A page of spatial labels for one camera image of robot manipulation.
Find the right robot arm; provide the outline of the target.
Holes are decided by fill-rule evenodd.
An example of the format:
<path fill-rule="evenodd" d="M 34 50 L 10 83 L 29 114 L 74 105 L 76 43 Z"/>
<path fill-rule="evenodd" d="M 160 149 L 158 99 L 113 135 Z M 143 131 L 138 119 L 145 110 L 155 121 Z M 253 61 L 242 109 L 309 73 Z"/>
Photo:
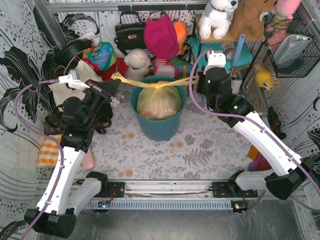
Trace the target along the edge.
<path fill-rule="evenodd" d="M 249 140 L 271 166 L 269 170 L 237 171 L 227 181 L 232 194 L 262 190 L 280 200 L 288 199 L 307 179 L 315 160 L 292 151 L 243 97 L 233 94 L 225 68 L 211 66 L 199 71 L 197 92 L 205 96 L 210 112 Z"/>

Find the yellow trash bag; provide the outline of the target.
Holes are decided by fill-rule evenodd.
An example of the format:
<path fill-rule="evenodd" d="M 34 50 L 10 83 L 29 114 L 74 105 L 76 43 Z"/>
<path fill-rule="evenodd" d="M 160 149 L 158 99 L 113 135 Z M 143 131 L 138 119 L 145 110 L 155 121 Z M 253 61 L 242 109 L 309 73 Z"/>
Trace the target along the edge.
<path fill-rule="evenodd" d="M 169 119 L 183 108 L 183 100 L 177 87 L 189 85 L 187 77 L 174 81 L 165 81 L 163 77 L 157 83 L 143 83 L 123 77 L 119 72 L 111 75 L 112 80 L 140 87 L 142 90 L 138 94 L 136 112 L 149 120 Z"/>

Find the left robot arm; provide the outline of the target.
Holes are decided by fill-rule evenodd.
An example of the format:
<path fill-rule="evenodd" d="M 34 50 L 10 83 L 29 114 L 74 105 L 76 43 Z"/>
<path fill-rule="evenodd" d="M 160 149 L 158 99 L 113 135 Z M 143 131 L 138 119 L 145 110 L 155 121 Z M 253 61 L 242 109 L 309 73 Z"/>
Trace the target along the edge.
<path fill-rule="evenodd" d="M 91 172 L 81 186 L 70 193 L 75 175 L 85 158 L 94 135 L 94 122 L 103 103 L 109 103 L 120 86 L 119 79 L 107 82 L 88 80 L 83 83 L 85 98 L 72 96 L 62 104 L 66 123 L 58 143 L 59 155 L 51 179 L 34 209 L 24 215 L 29 229 L 60 238 L 68 238 L 77 217 L 89 201 L 110 191 L 104 173 Z"/>

